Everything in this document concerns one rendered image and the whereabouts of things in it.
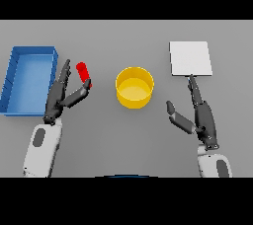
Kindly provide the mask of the red beaker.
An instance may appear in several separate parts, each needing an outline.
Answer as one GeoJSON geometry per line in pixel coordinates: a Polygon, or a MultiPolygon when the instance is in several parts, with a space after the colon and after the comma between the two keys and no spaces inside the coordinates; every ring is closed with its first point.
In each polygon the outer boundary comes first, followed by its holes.
{"type": "Polygon", "coordinates": [[[85,62],[79,62],[76,64],[76,70],[83,83],[91,81],[89,71],[85,62]]]}

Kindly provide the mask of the yellow bowl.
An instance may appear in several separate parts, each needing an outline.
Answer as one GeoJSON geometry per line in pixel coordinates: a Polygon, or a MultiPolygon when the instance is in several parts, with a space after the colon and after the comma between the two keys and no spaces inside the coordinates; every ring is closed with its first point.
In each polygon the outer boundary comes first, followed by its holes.
{"type": "Polygon", "coordinates": [[[118,74],[115,88],[117,99],[122,106],[139,110],[145,107],[152,97],[154,79],[142,67],[127,67],[118,74]]]}

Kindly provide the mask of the pale square measuring scale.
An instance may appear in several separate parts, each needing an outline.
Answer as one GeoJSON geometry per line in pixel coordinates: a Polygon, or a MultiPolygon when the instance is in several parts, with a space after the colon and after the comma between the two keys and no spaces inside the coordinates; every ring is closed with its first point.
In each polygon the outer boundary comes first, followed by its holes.
{"type": "Polygon", "coordinates": [[[170,41],[173,76],[211,76],[211,59],[206,41],[170,41]]]}

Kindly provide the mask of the blue tray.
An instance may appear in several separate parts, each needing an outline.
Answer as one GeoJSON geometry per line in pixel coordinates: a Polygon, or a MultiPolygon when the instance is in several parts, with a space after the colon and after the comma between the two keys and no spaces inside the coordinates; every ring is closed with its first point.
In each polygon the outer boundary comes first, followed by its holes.
{"type": "Polygon", "coordinates": [[[0,95],[0,114],[43,116],[57,59],[54,46],[13,46],[0,95]]]}

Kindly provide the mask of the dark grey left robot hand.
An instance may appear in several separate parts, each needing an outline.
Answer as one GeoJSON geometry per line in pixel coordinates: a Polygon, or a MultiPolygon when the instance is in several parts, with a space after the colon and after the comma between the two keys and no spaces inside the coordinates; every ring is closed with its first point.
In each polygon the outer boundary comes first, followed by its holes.
{"type": "Polygon", "coordinates": [[[89,91],[92,88],[91,81],[82,82],[78,90],[69,96],[65,96],[70,74],[70,60],[67,59],[61,69],[59,78],[53,82],[49,89],[43,115],[45,124],[55,125],[56,120],[61,117],[64,107],[70,109],[89,95],[89,91]]]}

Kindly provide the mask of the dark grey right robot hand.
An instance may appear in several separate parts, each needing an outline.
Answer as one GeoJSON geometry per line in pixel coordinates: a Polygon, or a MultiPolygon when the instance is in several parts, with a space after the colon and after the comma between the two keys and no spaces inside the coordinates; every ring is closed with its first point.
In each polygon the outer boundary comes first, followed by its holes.
{"type": "Polygon", "coordinates": [[[176,111],[171,101],[167,101],[166,107],[170,122],[188,134],[196,133],[207,150],[216,150],[219,145],[212,110],[208,102],[202,98],[200,88],[193,74],[188,77],[188,88],[191,93],[195,121],[185,118],[176,111]]]}

